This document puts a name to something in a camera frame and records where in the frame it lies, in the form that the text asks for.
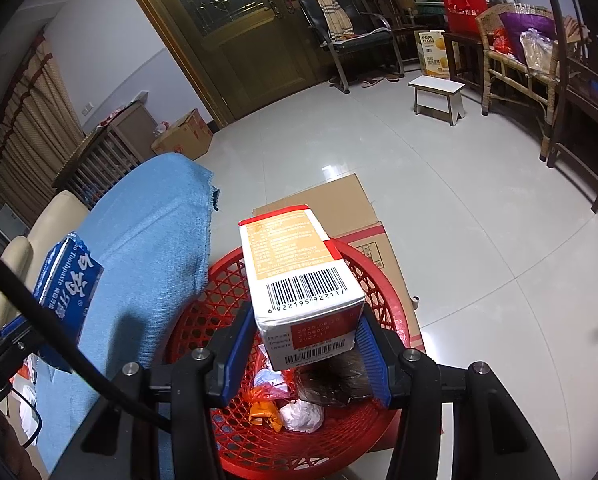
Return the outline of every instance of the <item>wooden bench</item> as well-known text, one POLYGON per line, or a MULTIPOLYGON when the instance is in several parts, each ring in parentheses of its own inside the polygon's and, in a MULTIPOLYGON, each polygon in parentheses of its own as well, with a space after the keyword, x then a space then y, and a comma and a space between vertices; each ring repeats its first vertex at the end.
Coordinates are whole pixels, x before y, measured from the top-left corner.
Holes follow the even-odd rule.
POLYGON ((408 85, 415 89, 415 114, 421 112, 421 108, 431 108, 445 114, 450 124, 454 126, 459 117, 465 117, 461 89, 464 83, 422 75, 410 81, 408 85), (419 92, 423 92, 423 104, 419 103, 419 92))

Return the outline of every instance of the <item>door handle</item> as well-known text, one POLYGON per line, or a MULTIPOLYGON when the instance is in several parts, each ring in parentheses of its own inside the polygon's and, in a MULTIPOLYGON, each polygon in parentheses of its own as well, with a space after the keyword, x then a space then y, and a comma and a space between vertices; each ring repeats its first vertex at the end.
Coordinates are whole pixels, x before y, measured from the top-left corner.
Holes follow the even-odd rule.
POLYGON ((276 0, 268 0, 268 4, 270 5, 272 12, 274 12, 274 17, 282 19, 283 15, 281 14, 279 7, 276 6, 276 0))
POLYGON ((292 4, 294 0, 284 0, 285 2, 285 8, 288 9, 288 13, 289 14, 294 14, 294 5, 292 4))

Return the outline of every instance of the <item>black cable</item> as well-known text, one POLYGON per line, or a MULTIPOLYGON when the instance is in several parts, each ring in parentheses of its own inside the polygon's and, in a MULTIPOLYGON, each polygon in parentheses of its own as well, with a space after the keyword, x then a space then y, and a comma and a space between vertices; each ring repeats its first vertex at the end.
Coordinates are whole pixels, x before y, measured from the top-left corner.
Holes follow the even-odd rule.
POLYGON ((93 390, 107 400, 118 404, 130 415, 141 418, 160 430, 170 432, 170 420, 154 412, 144 404, 132 400, 108 381, 99 370, 65 335, 54 313, 43 308, 21 280, 0 259, 0 291, 10 303, 30 322, 39 334, 52 346, 85 380, 93 390))
POLYGON ((36 410, 36 407, 34 407, 32 405, 32 402, 30 402, 29 400, 27 400, 23 395, 21 395, 14 388, 12 388, 12 391, 15 392, 23 402, 25 402, 28 406, 30 406, 30 408, 32 409, 32 411, 36 415, 36 420, 38 421, 36 430, 34 430, 34 433, 32 434, 32 436, 30 438, 28 438, 28 440, 26 441, 26 443, 23 444, 23 448, 26 449, 39 436, 39 433, 41 433, 41 427, 43 426, 44 422, 41 419, 41 415, 39 415, 39 412, 36 410))

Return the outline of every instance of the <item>metal screw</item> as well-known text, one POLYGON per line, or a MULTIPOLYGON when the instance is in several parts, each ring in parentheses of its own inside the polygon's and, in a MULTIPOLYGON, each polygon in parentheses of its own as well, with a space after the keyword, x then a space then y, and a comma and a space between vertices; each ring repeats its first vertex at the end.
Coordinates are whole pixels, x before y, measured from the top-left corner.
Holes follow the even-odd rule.
POLYGON ((139 365, 137 363, 126 363, 124 367, 121 368, 121 371, 124 375, 134 375, 139 371, 139 365))
POLYGON ((421 352, 416 348, 406 348, 402 355, 406 361, 410 361, 411 363, 421 359, 421 352))
POLYGON ((195 348, 192 350, 192 359, 195 361, 203 361, 210 357, 210 351, 207 348, 195 348))
POLYGON ((488 363, 484 363, 483 361, 477 361, 476 363, 472 364, 472 368, 477 374, 485 375, 490 371, 490 365, 488 363))

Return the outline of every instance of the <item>wooden chair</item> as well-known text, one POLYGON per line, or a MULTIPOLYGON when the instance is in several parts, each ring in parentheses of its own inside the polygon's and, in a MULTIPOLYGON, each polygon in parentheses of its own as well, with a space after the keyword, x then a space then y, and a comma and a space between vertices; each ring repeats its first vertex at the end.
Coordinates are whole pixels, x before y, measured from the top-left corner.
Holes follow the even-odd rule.
POLYGON ((395 57, 397 58, 395 70, 399 73, 399 77, 403 77, 403 61, 399 53, 396 38, 388 20, 375 12, 359 12, 354 6, 353 0, 336 1, 341 6, 343 12, 350 18, 354 33, 358 35, 357 38, 345 41, 333 41, 332 38, 330 38, 328 22, 326 21, 325 14, 323 14, 323 10, 318 1, 299 0, 301 9, 308 20, 310 28, 314 31, 320 46, 325 50, 329 50, 330 54, 332 54, 340 79, 340 84, 336 87, 344 94, 350 93, 348 79, 346 78, 346 74, 343 71, 339 59, 340 56, 382 45, 391 45, 393 47, 395 57))
POLYGON ((417 25, 412 16, 403 10, 398 0, 353 0, 359 11, 380 14, 388 23, 399 45, 403 61, 418 60, 414 34, 418 30, 430 30, 425 25, 417 25))
MULTIPOLYGON (((578 32, 576 43, 559 49, 559 104, 554 134, 550 139, 547 166, 553 168, 558 156, 563 156, 596 190, 592 211, 598 211, 598 175, 569 148, 572 125, 566 123, 568 110, 576 108, 598 124, 598 20, 581 0, 571 0, 576 13, 578 32)), ((559 44, 566 44, 568 31, 564 24, 559 0, 550 0, 557 25, 559 44)))
MULTIPOLYGON (((503 12, 516 12, 516 7, 514 4, 498 4, 490 7, 476 17, 477 27, 479 28, 479 34, 483 43, 484 71, 481 113, 485 116, 488 114, 490 101, 492 99, 528 105, 526 102, 521 102, 516 99, 493 93, 493 77, 503 81, 505 84, 521 92, 533 101, 538 102, 544 111, 544 126, 542 128, 543 140, 541 141, 541 153, 539 158, 541 160, 546 160, 550 145, 552 126, 554 124, 554 106, 557 87, 557 49, 554 48, 552 51, 549 73, 543 74, 531 73, 524 63, 490 48, 488 35, 492 34, 499 27, 503 27, 503 23, 499 17, 503 12), (543 87, 543 92, 541 94, 535 91, 536 84, 543 87)), ((537 7, 533 13, 549 18, 553 17, 549 10, 540 7, 537 7)))

